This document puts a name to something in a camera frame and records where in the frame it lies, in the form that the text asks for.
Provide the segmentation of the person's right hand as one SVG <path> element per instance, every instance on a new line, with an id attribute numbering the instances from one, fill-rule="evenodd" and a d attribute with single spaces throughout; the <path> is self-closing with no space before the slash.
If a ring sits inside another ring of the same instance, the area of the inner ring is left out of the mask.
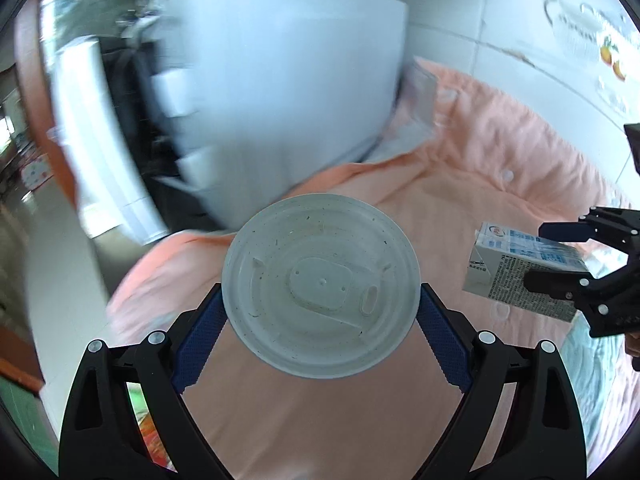
<path id="1" fill-rule="evenodd" d="M 640 370 L 640 333 L 626 333 L 625 351 L 631 357 L 632 368 L 638 372 Z"/>

